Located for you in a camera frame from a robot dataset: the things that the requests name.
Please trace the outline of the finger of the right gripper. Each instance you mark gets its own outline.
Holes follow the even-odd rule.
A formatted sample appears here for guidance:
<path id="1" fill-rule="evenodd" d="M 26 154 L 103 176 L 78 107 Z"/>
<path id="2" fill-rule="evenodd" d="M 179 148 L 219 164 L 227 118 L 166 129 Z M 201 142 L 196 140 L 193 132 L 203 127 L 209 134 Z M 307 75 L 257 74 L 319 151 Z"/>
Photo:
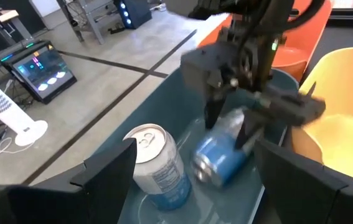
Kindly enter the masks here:
<path id="1" fill-rule="evenodd" d="M 256 105 L 243 112 L 244 120 L 235 141 L 235 149 L 241 149 L 268 123 L 282 121 L 288 126 L 304 126 L 325 112 L 326 102 L 311 95 L 278 92 L 257 93 Z"/>
<path id="2" fill-rule="evenodd" d="M 226 42 L 198 47 L 181 56 L 184 83 L 204 97 L 205 128 L 212 129 L 229 92 L 234 75 L 235 47 Z"/>

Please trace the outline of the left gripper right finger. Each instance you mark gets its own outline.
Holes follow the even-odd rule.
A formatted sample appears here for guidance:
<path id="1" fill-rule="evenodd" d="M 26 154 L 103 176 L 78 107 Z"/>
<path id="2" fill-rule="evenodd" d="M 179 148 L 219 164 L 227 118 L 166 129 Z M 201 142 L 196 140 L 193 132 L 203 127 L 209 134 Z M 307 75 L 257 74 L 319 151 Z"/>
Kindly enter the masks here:
<path id="1" fill-rule="evenodd" d="M 353 224 L 353 177 L 265 139 L 254 154 L 282 224 Z"/>

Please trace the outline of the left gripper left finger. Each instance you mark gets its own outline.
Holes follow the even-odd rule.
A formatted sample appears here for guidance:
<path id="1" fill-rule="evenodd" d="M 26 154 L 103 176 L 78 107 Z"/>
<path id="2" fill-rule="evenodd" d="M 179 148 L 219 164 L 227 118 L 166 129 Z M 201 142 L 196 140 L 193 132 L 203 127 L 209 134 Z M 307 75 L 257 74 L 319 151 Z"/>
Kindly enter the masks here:
<path id="1" fill-rule="evenodd" d="M 92 155 L 32 187 L 7 196 L 17 224 L 117 224 L 133 180 L 136 140 Z"/>

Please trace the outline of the blue plastic bin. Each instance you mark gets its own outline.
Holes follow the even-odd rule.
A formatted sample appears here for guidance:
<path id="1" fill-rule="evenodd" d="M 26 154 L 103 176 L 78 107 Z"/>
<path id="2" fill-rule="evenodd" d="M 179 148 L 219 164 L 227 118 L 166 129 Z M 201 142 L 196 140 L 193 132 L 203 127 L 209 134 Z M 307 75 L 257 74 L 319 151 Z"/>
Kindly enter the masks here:
<path id="1" fill-rule="evenodd" d="M 131 184 L 118 224 L 252 224 L 265 190 L 252 156 L 222 189 L 195 179 L 191 157 L 205 134 L 204 105 L 201 95 L 185 87 L 181 72 L 176 70 L 97 149 L 115 147 L 140 124 L 158 124 L 175 139 L 192 184 L 186 203 L 169 212 L 158 210 L 136 184 Z"/>

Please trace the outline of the yellow plastic bin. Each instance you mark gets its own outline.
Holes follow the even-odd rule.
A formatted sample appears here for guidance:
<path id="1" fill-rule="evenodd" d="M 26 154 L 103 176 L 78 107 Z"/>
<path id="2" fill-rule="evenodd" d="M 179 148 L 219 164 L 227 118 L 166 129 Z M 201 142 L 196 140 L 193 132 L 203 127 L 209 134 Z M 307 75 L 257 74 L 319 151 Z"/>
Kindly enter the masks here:
<path id="1" fill-rule="evenodd" d="M 353 177 L 353 47 L 326 54 L 300 87 L 326 102 L 322 116 L 292 128 L 293 151 Z"/>

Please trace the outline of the white and blue soda can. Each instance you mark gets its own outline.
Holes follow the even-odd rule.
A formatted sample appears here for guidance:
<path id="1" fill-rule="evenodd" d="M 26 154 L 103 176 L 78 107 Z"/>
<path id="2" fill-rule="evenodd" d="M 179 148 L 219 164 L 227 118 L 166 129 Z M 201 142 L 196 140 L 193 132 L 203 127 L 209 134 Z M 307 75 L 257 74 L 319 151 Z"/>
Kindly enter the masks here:
<path id="1" fill-rule="evenodd" d="M 159 210 L 183 206 L 191 191 L 191 182 L 174 138 L 152 123 L 133 128 L 124 138 L 136 140 L 133 180 L 154 206 Z"/>
<path id="2" fill-rule="evenodd" d="M 248 160 L 263 130 L 256 131 L 240 149 L 235 148 L 246 110 L 244 107 L 235 108 L 219 118 L 198 143 L 193 153 L 192 166 L 199 181 L 221 188 Z"/>

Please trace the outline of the orange plastic bin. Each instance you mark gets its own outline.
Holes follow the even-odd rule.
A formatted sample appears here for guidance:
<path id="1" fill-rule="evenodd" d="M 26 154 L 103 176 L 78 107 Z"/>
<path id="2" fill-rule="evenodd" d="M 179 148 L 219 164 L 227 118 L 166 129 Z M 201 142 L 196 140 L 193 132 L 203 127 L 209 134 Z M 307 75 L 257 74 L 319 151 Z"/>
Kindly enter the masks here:
<path id="1" fill-rule="evenodd" d="M 279 41 L 273 68 L 289 73 L 300 82 L 322 36 L 332 11 L 332 0 L 325 0 L 320 10 L 300 27 L 287 30 Z"/>

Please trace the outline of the black computer with blue lights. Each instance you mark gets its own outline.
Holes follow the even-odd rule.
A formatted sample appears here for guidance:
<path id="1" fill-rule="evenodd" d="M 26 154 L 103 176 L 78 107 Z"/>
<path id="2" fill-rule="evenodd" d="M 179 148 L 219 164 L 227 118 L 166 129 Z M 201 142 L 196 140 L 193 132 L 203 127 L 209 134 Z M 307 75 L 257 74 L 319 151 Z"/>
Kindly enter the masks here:
<path id="1" fill-rule="evenodd" d="M 113 0 L 126 29 L 137 29 L 152 19 L 147 0 Z"/>

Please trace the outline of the grey metal stand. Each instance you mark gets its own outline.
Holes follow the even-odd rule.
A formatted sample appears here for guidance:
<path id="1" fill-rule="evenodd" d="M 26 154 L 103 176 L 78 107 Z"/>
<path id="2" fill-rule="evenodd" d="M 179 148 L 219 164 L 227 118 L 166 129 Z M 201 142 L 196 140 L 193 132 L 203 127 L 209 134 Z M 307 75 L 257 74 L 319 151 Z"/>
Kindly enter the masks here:
<path id="1" fill-rule="evenodd" d="M 91 32 L 100 44 L 104 43 L 101 31 L 107 29 L 118 14 L 113 0 L 56 0 L 67 22 L 80 42 L 82 32 Z"/>

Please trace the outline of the black floor monitor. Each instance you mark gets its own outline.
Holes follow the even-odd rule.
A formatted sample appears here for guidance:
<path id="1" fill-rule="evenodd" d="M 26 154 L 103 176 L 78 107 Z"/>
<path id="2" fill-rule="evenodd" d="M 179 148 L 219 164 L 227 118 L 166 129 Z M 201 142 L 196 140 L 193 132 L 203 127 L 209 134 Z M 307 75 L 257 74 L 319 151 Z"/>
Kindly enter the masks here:
<path id="1" fill-rule="evenodd" d="M 0 59 L 0 64 L 32 95 L 47 105 L 77 82 L 49 40 L 36 40 Z"/>

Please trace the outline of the black aluminium table frame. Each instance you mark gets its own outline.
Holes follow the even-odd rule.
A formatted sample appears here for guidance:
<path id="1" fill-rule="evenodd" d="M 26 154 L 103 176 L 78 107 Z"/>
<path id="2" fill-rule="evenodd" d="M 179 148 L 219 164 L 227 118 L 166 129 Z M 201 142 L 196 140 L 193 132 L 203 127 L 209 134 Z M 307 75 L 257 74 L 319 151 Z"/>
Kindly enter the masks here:
<path id="1" fill-rule="evenodd" d="M 353 8 L 334 8 L 330 19 L 353 20 Z"/>

